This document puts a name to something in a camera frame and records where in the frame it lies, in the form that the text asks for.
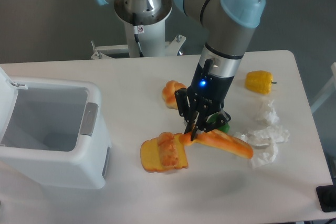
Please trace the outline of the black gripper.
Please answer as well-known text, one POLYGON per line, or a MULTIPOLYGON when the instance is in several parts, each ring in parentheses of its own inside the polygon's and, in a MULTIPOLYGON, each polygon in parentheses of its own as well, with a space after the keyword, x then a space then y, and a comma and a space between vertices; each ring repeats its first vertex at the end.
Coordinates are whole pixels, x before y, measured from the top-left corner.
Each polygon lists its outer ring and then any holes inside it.
POLYGON ((206 115, 227 113, 222 108, 234 78, 221 78, 210 73, 205 76, 202 74, 203 68, 196 68, 191 85, 188 88, 180 88, 175 91, 177 108, 186 125, 184 133, 191 131, 191 141, 195 140, 198 134, 217 130, 218 127, 225 124, 220 118, 217 118, 214 123, 207 123, 210 116, 200 125, 195 125, 195 120, 198 112, 201 113, 205 110, 204 105, 208 106, 206 115))

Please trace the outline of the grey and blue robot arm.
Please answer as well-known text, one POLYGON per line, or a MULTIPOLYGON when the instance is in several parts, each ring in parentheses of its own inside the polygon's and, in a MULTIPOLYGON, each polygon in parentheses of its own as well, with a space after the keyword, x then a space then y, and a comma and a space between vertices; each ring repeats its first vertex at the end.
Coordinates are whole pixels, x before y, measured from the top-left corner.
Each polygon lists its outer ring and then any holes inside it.
POLYGON ((163 56, 165 20, 172 7, 199 22, 209 35, 191 85, 174 93, 186 133, 193 140, 200 132, 225 125, 230 117, 224 99, 260 23, 265 0, 96 0, 113 4, 123 21, 130 57, 163 56))

